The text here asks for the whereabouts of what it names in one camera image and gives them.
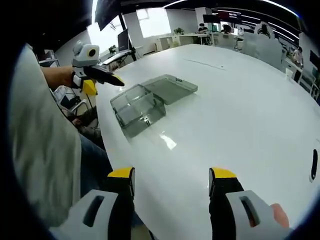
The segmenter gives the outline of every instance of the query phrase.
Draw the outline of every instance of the ceiling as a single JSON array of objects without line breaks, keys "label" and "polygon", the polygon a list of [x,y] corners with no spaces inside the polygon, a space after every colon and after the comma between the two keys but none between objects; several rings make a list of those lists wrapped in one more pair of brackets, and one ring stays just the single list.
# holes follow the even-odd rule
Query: ceiling
[{"label": "ceiling", "polygon": [[[121,4],[121,12],[127,14],[134,12],[136,9],[163,7],[176,0],[118,1]],[[294,34],[299,34],[299,30],[305,30],[306,26],[308,26],[306,29],[310,30],[313,29],[313,25],[316,25],[316,22],[312,19],[313,16],[317,16],[316,10],[309,4],[303,5],[302,0],[273,1],[296,12],[303,22],[299,22],[292,13],[261,0],[187,0],[168,8],[194,9],[207,7],[225,9],[259,19],[265,16],[268,21],[271,16],[276,18],[273,18],[272,22]],[[91,24],[92,3],[93,0],[26,0],[26,8],[23,8],[22,15],[24,18],[20,21],[19,29],[23,26],[25,38],[35,50],[56,50]],[[316,31],[309,31],[309,33],[314,38],[320,39]]]}]

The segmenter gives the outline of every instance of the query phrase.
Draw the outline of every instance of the ceiling light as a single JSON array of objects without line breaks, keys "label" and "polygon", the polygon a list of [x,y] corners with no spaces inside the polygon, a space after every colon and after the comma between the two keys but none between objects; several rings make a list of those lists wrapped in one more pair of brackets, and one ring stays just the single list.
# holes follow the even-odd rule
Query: ceiling light
[{"label": "ceiling light", "polygon": [[181,2],[184,2],[184,1],[187,1],[187,0],[174,1],[172,3],[169,3],[168,5],[163,6],[162,8],[165,9],[166,7],[169,7],[169,6],[173,5],[173,4],[178,4],[178,3],[181,3]]},{"label": "ceiling light", "polygon": [[256,20],[260,21],[260,18],[256,18],[256,17],[253,17],[253,16],[241,15],[241,17],[246,17],[246,18],[250,18],[250,19],[256,19]]},{"label": "ceiling light", "polygon": [[284,29],[284,28],[282,28],[282,27],[280,27],[280,26],[278,26],[278,25],[275,25],[275,24],[273,24],[273,23],[271,23],[271,22],[269,22],[269,24],[271,24],[271,25],[273,25],[273,26],[276,26],[277,28],[280,28],[280,29],[282,29],[283,31],[286,31],[288,34],[291,34],[291,35],[294,36],[295,38],[299,39],[298,36],[294,35],[292,32],[289,32],[289,31],[286,30],[286,29]]},{"label": "ceiling light", "polygon": [[288,36],[286,36],[286,35],[282,34],[281,32],[278,32],[278,31],[276,31],[276,30],[273,30],[273,31],[274,31],[274,32],[276,32],[277,34],[281,34],[282,36],[286,37],[287,39],[290,39],[292,42],[294,42],[294,41],[295,41],[295,40],[291,39],[290,37],[288,37]]},{"label": "ceiling light", "polygon": [[295,15],[296,17],[299,18],[298,14],[296,14],[294,11],[290,10],[289,8],[286,8],[285,6],[282,6],[282,5],[278,4],[278,3],[270,1],[270,0],[261,0],[261,1],[264,1],[264,2],[269,3],[269,4],[273,4],[273,5],[275,5],[275,6],[279,7],[279,8],[287,10],[288,12],[292,13],[293,15]]},{"label": "ceiling light", "polygon": [[228,13],[233,13],[233,14],[241,14],[241,12],[238,11],[227,11],[227,10],[218,10],[219,12],[228,12]]},{"label": "ceiling light", "polygon": [[243,23],[248,23],[248,24],[253,24],[253,25],[257,25],[256,23],[254,22],[250,22],[250,21],[242,21]]},{"label": "ceiling light", "polygon": [[96,21],[97,4],[98,4],[98,0],[92,1],[91,24],[94,24]]}]

